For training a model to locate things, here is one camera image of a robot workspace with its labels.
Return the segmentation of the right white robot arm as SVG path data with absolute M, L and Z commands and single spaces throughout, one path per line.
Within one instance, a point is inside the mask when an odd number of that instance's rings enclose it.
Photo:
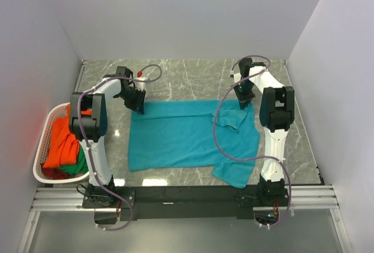
M 251 103 L 255 97 L 252 89 L 257 87 L 262 94 L 259 121 L 265 133 L 265 155 L 284 161 L 286 137 L 295 119 L 295 90 L 279 82 L 264 62 L 246 57 L 238 66 L 240 72 L 231 70 L 230 76 L 240 109 Z

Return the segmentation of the teal t shirt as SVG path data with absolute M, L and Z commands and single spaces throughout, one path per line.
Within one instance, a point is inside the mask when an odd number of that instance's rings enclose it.
M 226 100 L 215 116 L 218 100 L 146 102 L 145 113 L 131 114 L 128 168 L 192 168 L 212 166 L 219 180 L 244 188 L 254 169 L 260 133 L 255 110 L 241 110 Z

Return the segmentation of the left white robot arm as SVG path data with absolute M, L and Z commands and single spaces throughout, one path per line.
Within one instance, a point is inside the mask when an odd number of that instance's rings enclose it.
M 108 186 L 113 181 L 105 152 L 108 130 L 107 102 L 120 98 L 126 108 L 144 114 L 145 83 L 148 78 L 139 71 L 136 76 L 127 67 L 117 67 L 115 74 L 106 75 L 87 93 L 73 92 L 70 99 L 69 130 L 84 151 L 89 172 L 89 183 L 105 186 L 96 193 L 103 207 L 115 204 L 117 193 Z

